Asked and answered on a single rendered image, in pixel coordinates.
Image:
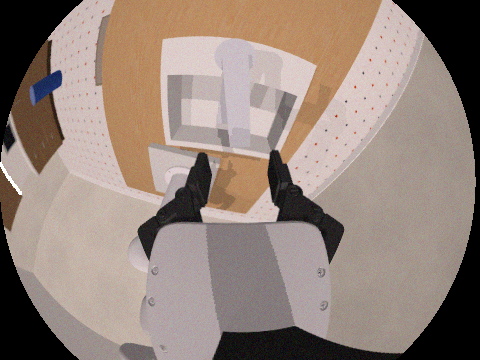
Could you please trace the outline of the grey sink basin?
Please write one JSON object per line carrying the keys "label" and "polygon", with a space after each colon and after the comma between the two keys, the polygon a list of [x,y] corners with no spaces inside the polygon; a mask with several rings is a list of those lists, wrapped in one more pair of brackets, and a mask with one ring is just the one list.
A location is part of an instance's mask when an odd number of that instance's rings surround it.
{"label": "grey sink basin", "polygon": [[270,151],[280,153],[317,66],[248,41],[257,55],[249,70],[250,147],[230,148],[228,125],[217,123],[223,71],[214,58],[217,47],[228,39],[232,38],[163,39],[161,106],[166,145],[269,159]]}

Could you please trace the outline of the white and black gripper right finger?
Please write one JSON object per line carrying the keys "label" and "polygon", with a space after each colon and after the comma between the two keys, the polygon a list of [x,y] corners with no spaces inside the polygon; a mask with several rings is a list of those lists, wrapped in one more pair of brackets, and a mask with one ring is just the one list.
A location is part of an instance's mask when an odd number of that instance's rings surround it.
{"label": "white and black gripper right finger", "polygon": [[272,203],[279,208],[276,222],[303,221],[315,225],[323,236],[330,264],[342,239],[344,226],[304,196],[300,186],[293,184],[279,150],[270,151],[267,175]]}

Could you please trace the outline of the grey mixer tap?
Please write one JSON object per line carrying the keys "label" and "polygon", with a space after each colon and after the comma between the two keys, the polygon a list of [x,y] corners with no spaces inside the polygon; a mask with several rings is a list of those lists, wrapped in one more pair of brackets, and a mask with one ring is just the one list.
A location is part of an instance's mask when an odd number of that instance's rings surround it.
{"label": "grey mixer tap", "polygon": [[249,70],[256,57],[254,47],[239,38],[225,40],[215,51],[215,62],[224,75],[217,123],[228,120],[230,147],[250,147]]}

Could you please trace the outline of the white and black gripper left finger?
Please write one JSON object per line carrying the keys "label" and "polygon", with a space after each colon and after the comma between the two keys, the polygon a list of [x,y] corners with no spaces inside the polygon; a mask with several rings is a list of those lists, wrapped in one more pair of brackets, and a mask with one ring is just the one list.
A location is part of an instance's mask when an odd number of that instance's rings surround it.
{"label": "white and black gripper left finger", "polygon": [[179,188],[173,200],[138,228],[138,236],[148,260],[157,233],[163,226],[174,222],[203,222],[200,209],[208,202],[211,179],[208,156],[200,152],[190,169],[185,187]]}

